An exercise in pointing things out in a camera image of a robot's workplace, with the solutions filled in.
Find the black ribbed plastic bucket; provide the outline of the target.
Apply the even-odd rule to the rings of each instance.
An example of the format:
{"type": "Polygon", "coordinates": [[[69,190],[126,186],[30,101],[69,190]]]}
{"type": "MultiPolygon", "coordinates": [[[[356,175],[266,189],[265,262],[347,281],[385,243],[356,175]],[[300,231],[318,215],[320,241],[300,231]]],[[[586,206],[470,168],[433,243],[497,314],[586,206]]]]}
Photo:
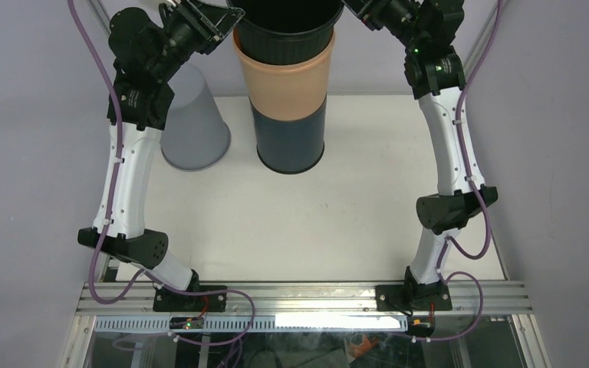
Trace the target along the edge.
{"type": "Polygon", "coordinates": [[[235,27],[240,50],[270,65],[293,65],[320,54],[331,42],[344,4],[338,0],[230,0],[245,12],[235,27]]]}

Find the grey plastic bucket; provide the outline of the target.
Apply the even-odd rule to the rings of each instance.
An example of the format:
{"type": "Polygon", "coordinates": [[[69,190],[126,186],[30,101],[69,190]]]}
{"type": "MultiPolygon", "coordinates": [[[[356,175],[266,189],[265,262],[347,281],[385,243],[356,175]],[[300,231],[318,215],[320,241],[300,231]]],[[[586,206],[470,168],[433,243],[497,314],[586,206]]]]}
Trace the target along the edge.
{"type": "Polygon", "coordinates": [[[215,165],[228,152],[232,134],[205,76],[197,67],[185,64],[169,86],[175,96],[160,140],[164,159],[188,172],[215,165]]]}

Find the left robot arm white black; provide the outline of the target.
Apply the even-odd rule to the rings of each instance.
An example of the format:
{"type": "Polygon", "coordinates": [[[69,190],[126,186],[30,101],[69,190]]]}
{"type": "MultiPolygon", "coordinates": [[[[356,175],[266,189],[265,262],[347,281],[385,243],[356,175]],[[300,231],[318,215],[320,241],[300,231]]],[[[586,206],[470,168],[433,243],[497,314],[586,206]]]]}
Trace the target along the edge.
{"type": "Polygon", "coordinates": [[[116,73],[105,78],[107,174],[96,217],[78,232],[77,241],[135,266],[171,289],[170,300],[181,311],[191,311],[200,301],[198,274],[169,251],[165,233],[145,226],[146,191],[174,98],[169,81],[193,54],[212,53],[245,13],[202,1],[161,2],[158,9],[160,24],[138,7],[124,8],[110,20],[108,45],[116,73]]]}

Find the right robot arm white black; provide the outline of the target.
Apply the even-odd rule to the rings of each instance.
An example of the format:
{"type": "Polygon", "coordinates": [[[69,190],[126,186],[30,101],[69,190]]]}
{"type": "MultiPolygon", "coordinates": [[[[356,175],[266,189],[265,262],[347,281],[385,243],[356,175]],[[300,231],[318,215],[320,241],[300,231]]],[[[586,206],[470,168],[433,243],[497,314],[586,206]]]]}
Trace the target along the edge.
{"type": "Polygon", "coordinates": [[[404,72],[426,119],[437,169],[437,192],[417,199],[423,227],[403,285],[381,293],[385,301],[420,311],[448,299],[443,275],[454,247],[471,260],[492,243],[488,207],[499,197],[487,186],[475,160],[466,116],[468,82],[452,42],[465,12],[462,1],[346,1],[371,31],[387,29],[405,49],[404,72]]]}

